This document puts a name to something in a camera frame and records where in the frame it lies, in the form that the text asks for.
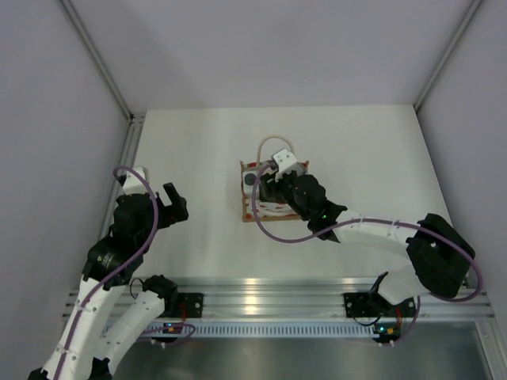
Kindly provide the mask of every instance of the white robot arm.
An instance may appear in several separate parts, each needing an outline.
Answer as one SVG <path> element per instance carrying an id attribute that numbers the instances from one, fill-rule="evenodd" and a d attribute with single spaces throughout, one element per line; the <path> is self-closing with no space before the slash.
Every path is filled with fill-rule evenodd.
<path id="1" fill-rule="evenodd" d="M 373 218 L 337 205 L 326 198 L 326 190 L 294 154 L 283 149 L 260 169 L 254 192 L 259 189 L 260 200 L 283 202 L 308 221 L 314 235 L 288 241 L 270 234 L 275 240 L 294 243 L 319 237 L 337 243 L 357 243 L 385 249 L 408 258 L 411 265 L 382 274 L 373 291 L 387 306 L 398 305 L 407 298 L 431 292 L 441 298 L 454 298 L 471 264 L 474 250 L 439 215 L 427 214 L 418 222 L 403 222 Z"/>
<path id="2" fill-rule="evenodd" d="M 51 358 L 29 380 L 108 380 L 146 327 L 176 307 L 177 285 L 161 275 L 152 276 L 127 312 L 101 336 L 154 232 L 189 217 L 186 200 L 172 184 L 163 186 L 172 201 L 164 206 L 149 189 L 144 168 L 122 169 L 129 173 L 118 178 L 125 195 L 116 200 L 114 223 L 88 252 L 78 299 L 63 335 Z"/>

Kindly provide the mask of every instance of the white table surface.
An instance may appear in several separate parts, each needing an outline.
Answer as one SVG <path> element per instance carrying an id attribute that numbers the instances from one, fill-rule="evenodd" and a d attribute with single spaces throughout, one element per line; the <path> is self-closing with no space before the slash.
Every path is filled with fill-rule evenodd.
<path id="1" fill-rule="evenodd" d="M 392 219 L 434 212 L 449 220 L 412 106 L 149 111 L 135 165 L 149 169 L 155 191 L 173 182 L 190 217 L 158 232 L 137 276 L 337 278 L 377 276 L 405 264 L 360 245 L 285 245 L 242 222 L 239 162 L 255 161 L 259 141 L 275 133 L 293 142 L 300 161 L 310 161 L 310 173 L 335 203 Z M 267 142 L 262 158 L 282 147 Z M 309 234 L 301 221 L 266 226 L 284 238 Z"/>

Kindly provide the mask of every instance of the white cable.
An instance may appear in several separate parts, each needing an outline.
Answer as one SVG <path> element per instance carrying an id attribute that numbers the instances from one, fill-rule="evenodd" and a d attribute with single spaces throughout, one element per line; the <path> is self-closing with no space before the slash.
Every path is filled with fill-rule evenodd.
<path id="1" fill-rule="evenodd" d="M 257 167 L 260 167 L 261 166 L 261 151 L 262 151 L 262 146 L 264 146 L 265 142 L 270 140 L 270 139 L 280 139 L 282 141 L 285 141 L 288 145 L 288 147 L 290 148 L 291 152 L 294 153 L 294 146 L 292 145 L 292 142 L 289 141 L 289 139 L 285 138 L 284 136 L 281 136 L 281 135 L 269 135 L 269 136 L 266 136 L 262 139 L 261 143 L 259 144 L 259 147 L 257 148 Z"/>

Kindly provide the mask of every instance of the metal extrusion bar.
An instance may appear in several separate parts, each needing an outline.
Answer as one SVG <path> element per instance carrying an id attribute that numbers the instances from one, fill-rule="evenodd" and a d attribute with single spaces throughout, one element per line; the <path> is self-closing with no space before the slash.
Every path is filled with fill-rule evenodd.
<path id="1" fill-rule="evenodd" d="M 147 330 L 165 327 L 165 322 L 153 322 Z M 193 321 L 196 331 L 194 338 L 371 338 L 378 337 L 372 326 L 350 325 L 348 323 L 311 323 L 311 322 L 206 322 Z M 104 334 L 114 323 L 109 322 Z M 180 333 L 157 331 L 146 337 L 171 338 L 185 336 L 189 329 Z"/>
<path id="2" fill-rule="evenodd" d="M 173 279 L 184 292 L 204 293 L 203 321 L 210 322 L 347 322 L 343 293 L 366 291 L 375 279 Z M 133 285 L 132 291 L 140 291 Z M 463 288 L 458 296 L 473 290 Z M 69 296 L 63 318 L 68 318 L 77 292 Z M 117 319 L 132 303 L 126 291 L 112 310 Z M 493 321 L 485 292 L 463 304 L 421 296 L 420 322 Z"/>
<path id="3" fill-rule="evenodd" d="M 496 321 L 477 322 L 475 325 L 493 379 L 506 379 L 507 348 L 498 328 L 498 323 Z"/>
<path id="4" fill-rule="evenodd" d="M 124 142 L 116 161 L 116 166 L 126 165 L 133 166 L 135 161 L 135 154 L 139 146 L 139 140 L 141 139 L 141 132 L 143 131 L 144 119 L 146 113 L 136 113 L 132 118 L 130 127 L 125 131 Z M 109 229 L 109 225 L 112 221 L 112 213 L 116 206 L 116 198 L 120 194 L 120 184 L 113 180 L 111 188 L 109 189 L 109 195 L 107 198 L 107 204 L 105 205 L 104 216 L 102 218 L 102 225 L 99 231 L 99 238 L 103 238 Z"/>
<path id="5" fill-rule="evenodd" d="M 78 12 L 76 11 L 74 4 L 72 4 L 71 0 L 57 0 L 57 2 L 62 8 L 62 11 L 68 17 L 72 26 L 74 27 L 74 30 L 78 34 L 79 39 L 84 44 L 85 49 L 90 54 L 90 57 L 93 60 L 93 63 L 97 68 L 99 75 L 102 77 L 102 79 L 104 79 L 105 84 L 107 85 L 109 91 L 111 92 L 112 97 L 114 97 L 114 100 L 118 104 L 118 107 L 124 114 L 125 119 L 130 121 L 132 119 L 132 113 L 128 108 L 127 102 L 125 101 L 123 95 L 118 89 L 116 82 L 112 78 L 111 72 L 105 65 L 101 53 L 99 53 L 99 51 L 97 50 L 95 43 L 93 42 L 88 31 L 86 30 L 86 27 L 83 24 Z"/>
<path id="6" fill-rule="evenodd" d="M 480 9 L 483 3 L 484 3 L 483 0 L 473 0 L 471 5 L 468 7 L 468 10 L 465 13 L 465 16 L 463 17 L 463 20 L 459 23 L 458 28 L 454 32 L 451 41 L 449 42 L 448 46 L 444 51 L 444 54 L 438 61 L 438 64 L 435 66 L 435 69 L 433 70 L 431 77 L 429 77 L 429 80 L 424 85 L 421 93 L 419 94 L 416 102 L 414 103 L 414 110 L 416 113 L 419 112 L 429 93 L 438 83 L 441 75 L 444 72 L 445 67 L 447 67 L 448 63 L 451 60 L 451 57 L 456 52 L 459 43 L 463 39 L 463 36 L 468 29 L 468 26 L 477 15 L 478 10 Z"/>

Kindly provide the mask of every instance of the black bracket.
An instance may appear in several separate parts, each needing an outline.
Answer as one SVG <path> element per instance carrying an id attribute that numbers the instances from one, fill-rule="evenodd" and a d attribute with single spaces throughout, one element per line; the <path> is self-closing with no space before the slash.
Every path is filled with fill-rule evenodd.
<path id="1" fill-rule="evenodd" d="M 343 301 L 347 318 L 396 318 L 397 309 L 401 316 L 405 318 L 413 317 L 416 310 L 413 298 L 408 298 L 402 303 L 392 306 L 378 294 L 369 291 L 344 293 Z"/>
<path id="2" fill-rule="evenodd" d="M 202 318 L 204 294 L 178 293 L 176 307 L 172 312 L 162 313 L 160 317 L 166 318 Z"/>

